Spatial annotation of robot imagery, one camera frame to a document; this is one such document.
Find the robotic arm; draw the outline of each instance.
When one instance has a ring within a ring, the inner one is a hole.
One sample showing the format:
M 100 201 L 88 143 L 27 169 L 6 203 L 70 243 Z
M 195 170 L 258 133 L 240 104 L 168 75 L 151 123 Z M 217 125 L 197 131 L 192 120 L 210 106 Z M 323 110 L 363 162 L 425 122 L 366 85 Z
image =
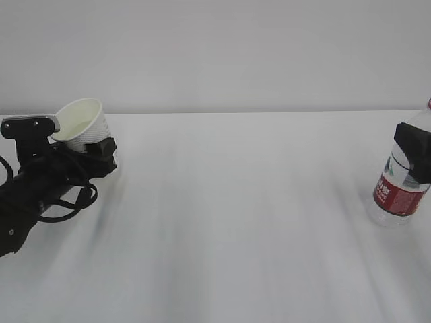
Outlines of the robotic arm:
M 49 143 L 48 137 L 59 130 L 54 116 L 5 118 L 1 123 L 1 134 L 15 139 L 20 169 L 13 177 L 11 166 L 0 156 L 7 171 L 7 180 L 0 186 L 0 256 L 16 253 L 38 221 L 66 221 L 89 207 L 98 197 L 90 180 L 103 178 L 117 167 L 114 138 L 86 144 L 86 152 L 79 153 L 64 143 Z M 76 201 L 62 200 L 74 186 L 81 187 Z M 70 212 L 44 217 L 51 205 Z

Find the white tabletop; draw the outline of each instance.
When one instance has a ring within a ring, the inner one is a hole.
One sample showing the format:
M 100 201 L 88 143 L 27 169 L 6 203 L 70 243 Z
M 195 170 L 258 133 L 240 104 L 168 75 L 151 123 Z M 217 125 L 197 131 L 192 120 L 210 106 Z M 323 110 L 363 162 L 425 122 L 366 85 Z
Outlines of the white tabletop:
M 365 212 L 414 113 L 108 115 L 121 168 L 0 259 L 0 322 L 431 322 L 431 197 Z

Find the plastic water bottle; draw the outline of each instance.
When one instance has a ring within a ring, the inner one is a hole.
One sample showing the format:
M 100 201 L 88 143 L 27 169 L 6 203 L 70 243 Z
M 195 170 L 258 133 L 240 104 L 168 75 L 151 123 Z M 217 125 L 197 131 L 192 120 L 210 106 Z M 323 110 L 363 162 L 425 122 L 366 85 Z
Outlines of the plastic water bottle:
M 392 152 L 368 204 L 368 215 L 373 221 L 393 227 L 411 219 L 431 186 L 428 139 L 431 139 L 431 99 L 427 108 L 397 127 Z

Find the paper cup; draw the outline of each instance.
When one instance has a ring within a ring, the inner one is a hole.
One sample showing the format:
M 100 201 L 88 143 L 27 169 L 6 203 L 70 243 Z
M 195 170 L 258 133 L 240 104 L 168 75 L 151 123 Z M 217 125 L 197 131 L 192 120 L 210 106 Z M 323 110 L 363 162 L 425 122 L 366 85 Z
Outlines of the paper cup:
M 64 142 L 74 151 L 85 153 L 86 143 L 98 143 L 111 137 L 102 103 L 98 99 L 76 100 L 60 109 L 55 116 L 59 120 L 60 131 L 51 137 Z

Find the white wall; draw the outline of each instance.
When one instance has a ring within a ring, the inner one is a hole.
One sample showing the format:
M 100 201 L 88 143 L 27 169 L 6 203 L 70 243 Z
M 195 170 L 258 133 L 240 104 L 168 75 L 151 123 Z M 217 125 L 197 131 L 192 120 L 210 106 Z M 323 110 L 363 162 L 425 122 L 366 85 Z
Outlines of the white wall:
M 430 0 L 1 0 L 0 112 L 416 108 Z

